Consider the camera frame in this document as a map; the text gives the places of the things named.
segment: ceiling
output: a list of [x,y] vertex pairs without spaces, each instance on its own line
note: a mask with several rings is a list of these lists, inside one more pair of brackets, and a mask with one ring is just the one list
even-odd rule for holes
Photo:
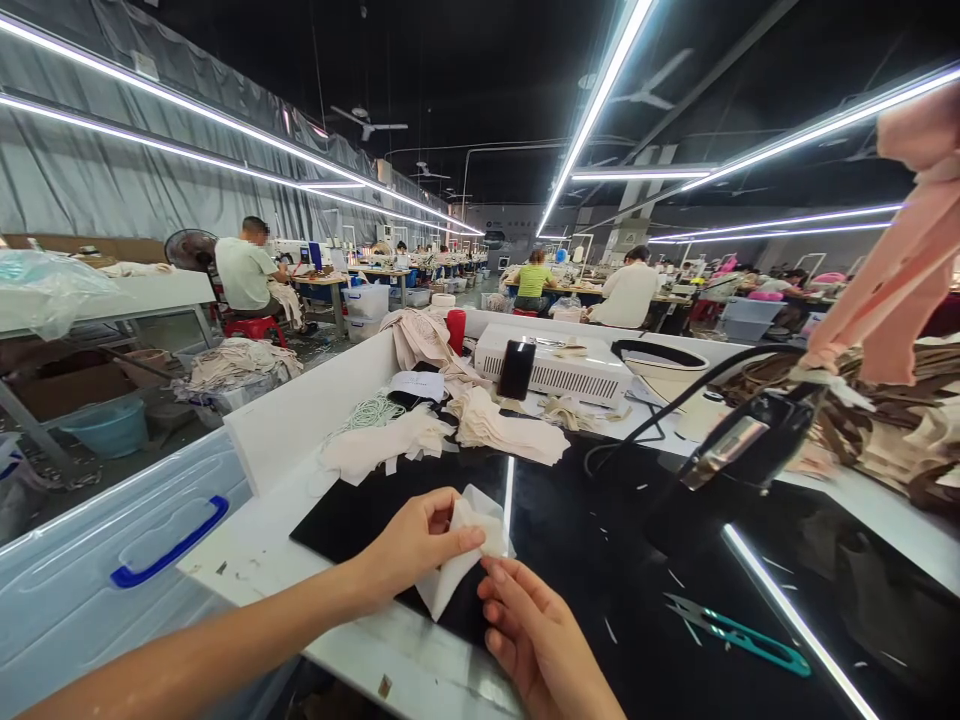
[[[651,102],[608,105],[579,165],[612,167],[768,12],[792,8],[653,141],[674,162],[720,162],[858,94],[960,57],[942,0],[660,0],[613,90],[629,96],[689,48]],[[623,0],[159,0],[161,22],[434,193],[469,203],[541,204]],[[365,108],[377,131],[333,112]],[[525,143],[530,149],[503,149]],[[873,157],[870,124],[665,201],[828,206],[901,199],[911,175]],[[622,184],[571,186],[561,205],[617,205]]]

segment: cardboard box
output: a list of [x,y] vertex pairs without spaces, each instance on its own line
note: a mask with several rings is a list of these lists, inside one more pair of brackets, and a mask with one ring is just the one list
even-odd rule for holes
[[113,362],[13,386],[20,402],[41,422],[67,415],[90,403],[113,400],[134,390],[134,384]]

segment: stool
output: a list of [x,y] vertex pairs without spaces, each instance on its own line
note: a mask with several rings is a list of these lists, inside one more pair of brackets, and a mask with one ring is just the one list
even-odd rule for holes
[[280,341],[280,347],[287,347],[287,340],[283,337],[283,330],[277,325],[277,321],[272,317],[250,318],[249,320],[231,320],[224,329],[227,337],[242,335],[251,340],[271,340],[267,337],[269,330],[277,331],[277,339]]

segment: teal scissors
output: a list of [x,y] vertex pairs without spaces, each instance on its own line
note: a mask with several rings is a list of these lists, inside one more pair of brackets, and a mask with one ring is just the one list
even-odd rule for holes
[[715,613],[686,598],[664,593],[675,604],[667,603],[667,607],[692,625],[706,630],[721,640],[741,647],[764,660],[779,665],[800,677],[810,675],[810,664],[793,648],[787,647],[766,635],[744,627],[730,618]]

